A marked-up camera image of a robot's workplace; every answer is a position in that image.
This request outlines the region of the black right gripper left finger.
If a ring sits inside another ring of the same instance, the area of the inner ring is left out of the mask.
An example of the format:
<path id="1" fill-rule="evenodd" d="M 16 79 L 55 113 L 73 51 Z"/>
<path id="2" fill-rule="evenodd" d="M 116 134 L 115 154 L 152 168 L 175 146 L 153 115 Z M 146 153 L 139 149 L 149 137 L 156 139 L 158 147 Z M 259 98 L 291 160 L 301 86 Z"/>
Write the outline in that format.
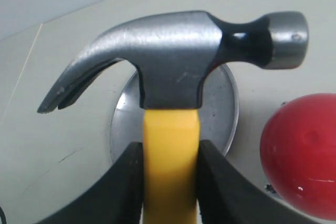
<path id="1" fill-rule="evenodd" d="M 142 143 L 132 142 L 92 187 L 39 223 L 139 223 L 143 180 Z"/>

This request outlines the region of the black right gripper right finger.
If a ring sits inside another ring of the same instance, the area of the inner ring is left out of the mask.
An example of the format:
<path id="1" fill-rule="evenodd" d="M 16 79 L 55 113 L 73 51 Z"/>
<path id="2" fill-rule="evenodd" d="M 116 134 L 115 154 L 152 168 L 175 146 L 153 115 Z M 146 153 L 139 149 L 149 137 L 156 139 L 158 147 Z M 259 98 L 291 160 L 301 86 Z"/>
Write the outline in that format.
<path id="1" fill-rule="evenodd" d="M 209 140 L 198 151 L 198 204 L 202 223 L 314 223 L 247 180 Z"/>

